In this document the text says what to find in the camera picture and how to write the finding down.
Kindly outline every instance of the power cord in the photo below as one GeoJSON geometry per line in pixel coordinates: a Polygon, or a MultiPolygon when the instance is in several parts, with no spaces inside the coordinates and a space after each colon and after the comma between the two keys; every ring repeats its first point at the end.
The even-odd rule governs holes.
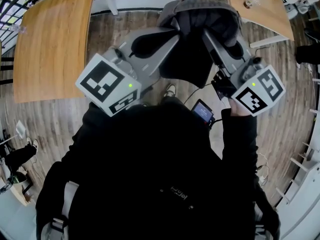
{"type": "Polygon", "coordinates": [[[187,103],[187,101],[191,98],[191,96],[194,95],[195,92],[198,91],[198,90],[200,90],[200,88],[196,89],[193,93],[191,93],[191,95],[186,99],[186,101],[183,103],[183,105],[185,105],[187,103]]]}
{"type": "Polygon", "coordinates": [[[255,50],[254,55],[257,56],[257,51],[258,51],[258,50],[263,50],[263,49],[267,49],[267,48],[270,48],[270,47],[271,47],[271,44],[269,44],[269,46],[265,46],[265,47],[262,47],[262,48],[258,48],[258,49],[255,50]]]}
{"type": "Polygon", "coordinates": [[[158,82],[160,81],[160,79],[161,79],[161,76],[159,77],[159,79],[158,79],[156,82],[154,82],[153,84],[151,84],[150,87],[153,87],[156,83],[158,83],[158,82]]]}
{"type": "Polygon", "coordinates": [[[260,165],[258,168],[257,168],[257,171],[259,171],[260,169],[262,169],[263,167],[266,167],[267,168],[267,171],[266,171],[266,176],[261,176],[260,178],[263,178],[263,180],[260,179],[260,181],[262,182],[261,184],[261,187],[265,186],[268,182],[268,177],[269,177],[269,171],[270,171],[270,168],[269,168],[269,163],[268,163],[268,159],[267,157],[262,154],[262,153],[257,153],[258,155],[261,155],[264,157],[265,161],[266,161],[266,164],[263,164],[263,165],[260,165]]]}
{"type": "Polygon", "coordinates": [[[220,122],[220,121],[222,121],[222,119],[215,120],[215,121],[213,122],[212,126],[214,126],[215,123],[220,122]]]}

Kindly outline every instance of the white shoe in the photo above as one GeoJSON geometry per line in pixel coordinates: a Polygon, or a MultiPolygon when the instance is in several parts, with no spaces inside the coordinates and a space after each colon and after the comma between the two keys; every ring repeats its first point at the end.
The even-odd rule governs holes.
{"type": "Polygon", "coordinates": [[[29,136],[26,138],[26,144],[32,146],[32,140],[29,136]]]}
{"type": "Polygon", "coordinates": [[[177,93],[177,88],[174,84],[169,84],[165,90],[164,97],[175,97],[177,93]]]}
{"type": "Polygon", "coordinates": [[[35,149],[36,149],[36,152],[35,152],[35,153],[38,153],[39,142],[38,142],[36,139],[33,141],[33,145],[32,145],[32,146],[35,147],[35,149]]]}
{"type": "Polygon", "coordinates": [[[310,74],[312,75],[312,67],[310,66],[309,63],[308,63],[308,70],[309,70],[310,74]]]}

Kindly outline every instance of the person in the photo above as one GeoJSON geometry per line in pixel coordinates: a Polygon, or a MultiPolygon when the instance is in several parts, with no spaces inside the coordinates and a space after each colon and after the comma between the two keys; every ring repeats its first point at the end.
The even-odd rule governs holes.
{"type": "Polygon", "coordinates": [[[38,152],[39,143],[35,139],[33,142],[30,137],[26,138],[26,145],[17,149],[4,157],[5,165],[14,174],[20,166],[26,163],[38,152]]]}
{"type": "Polygon", "coordinates": [[[311,45],[301,45],[296,48],[294,56],[298,69],[301,68],[302,63],[309,63],[312,65],[320,64],[320,58],[318,57],[320,51],[320,33],[308,27],[304,29],[304,33],[314,41],[314,43],[311,45]]]}
{"type": "Polygon", "coordinates": [[[67,182],[79,184],[69,210],[73,239],[255,239],[255,202],[277,213],[257,184],[257,119],[230,100],[221,112],[222,160],[209,129],[171,84],[157,106],[113,117],[91,103],[61,161],[49,170],[36,203],[37,239],[61,218],[67,182]]]}

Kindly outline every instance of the wooden table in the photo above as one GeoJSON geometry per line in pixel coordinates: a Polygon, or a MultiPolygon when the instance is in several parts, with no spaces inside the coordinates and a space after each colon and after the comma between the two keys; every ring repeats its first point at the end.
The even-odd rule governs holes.
{"type": "Polygon", "coordinates": [[[23,15],[14,55],[16,103],[75,98],[93,0],[42,0],[23,15]]]}
{"type": "Polygon", "coordinates": [[[288,39],[294,40],[291,24],[282,0],[260,0],[260,5],[254,5],[250,9],[247,9],[244,6],[245,0],[228,1],[229,4],[239,12],[244,21],[253,22],[278,34],[251,43],[251,48],[265,46],[288,39]]]}

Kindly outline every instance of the wooden floor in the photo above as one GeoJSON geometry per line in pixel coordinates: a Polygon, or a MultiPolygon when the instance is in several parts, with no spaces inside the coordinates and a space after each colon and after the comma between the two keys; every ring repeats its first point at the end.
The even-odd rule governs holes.
{"type": "MultiPolygon", "coordinates": [[[[117,44],[129,31],[155,26],[158,16],[154,11],[136,11],[121,12],[118,16],[101,14],[91,17],[87,61],[95,53],[102,54],[109,46],[117,44]]],[[[309,41],[303,33],[302,17],[295,18],[291,24],[295,42],[283,41],[257,51],[257,55],[273,65],[286,88],[286,94],[281,101],[271,110],[258,116],[258,152],[268,158],[270,168],[264,190],[273,205],[280,198],[275,187],[284,191],[297,170],[297,167],[290,163],[290,158],[299,159],[297,154],[304,152],[305,147],[302,142],[308,141],[314,120],[314,115],[309,112],[310,108],[315,107],[312,76],[304,67],[297,70],[294,58],[296,46],[308,44],[309,41]]],[[[258,25],[246,23],[243,25],[243,35],[251,43],[274,34],[258,25]]],[[[214,73],[215,66],[212,67],[208,81],[214,73]]],[[[12,72],[0,72],[0,80],[10,78],[12,78],[12,72]]],[[[177,85],[177,97],[183,102],[196,89],[185,81],[172,82],[177,85]]],[[[144,99],[156,105],[167,84],[168,81],[162,79],[144,99]]],[[[199,98],[213,109],[217,119],[221,118],[221,110],[225,105],[219,101],[211,86],[196,92],[186,106],[191,108],[199,98]]],[[[17,121],[21,120],[27,127],[27,133],[32,138],[37,138],[40,143],[40,150],[36,157],[24,165],[36,185],[34,198],[37,198],[51,165],[59,161],[68,151],[69,145],[72,144],[71,138],[81,126],[82,116],[88,104],[85,98],[15,104],[12,84],[0,86],[0,118],[3,126],[13,135],[17,121]]],[[[210,132],[210,140],[212,149],[218,155],[221,155],[224,147],[222,137],[222,124],[217,123],[210,132]]],[[[15,139],[12,145],[15,148],[21,148],[25,143],[15,139]]],[[[258,165],[263,164],[265,160],[259,156],[258,165]]],[[[259,172],[264,175],[266,173],[266,169],[259,172]]]]}

